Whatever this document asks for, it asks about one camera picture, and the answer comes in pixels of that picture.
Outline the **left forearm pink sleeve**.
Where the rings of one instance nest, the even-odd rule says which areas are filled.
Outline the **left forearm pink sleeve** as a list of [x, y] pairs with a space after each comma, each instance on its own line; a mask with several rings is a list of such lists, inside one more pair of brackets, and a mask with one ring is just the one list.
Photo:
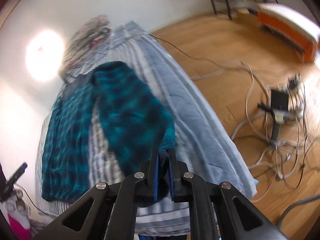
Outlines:
[[8, 215], [10, 228], [19, 240], [31, 240], [30, 226], [25, 228], [18, 220]]

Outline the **left hand white glove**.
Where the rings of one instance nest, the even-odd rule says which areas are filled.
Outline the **left hand white glove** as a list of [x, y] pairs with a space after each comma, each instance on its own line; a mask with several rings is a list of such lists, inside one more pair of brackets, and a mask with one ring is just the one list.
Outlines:
[[17, 189], [13, 195], [4, 202], [8, 215], [17, 221], [22, 228], [30, 229], [29, 215], [31, 214], [30, 206], [23, 200], [23, 191]]

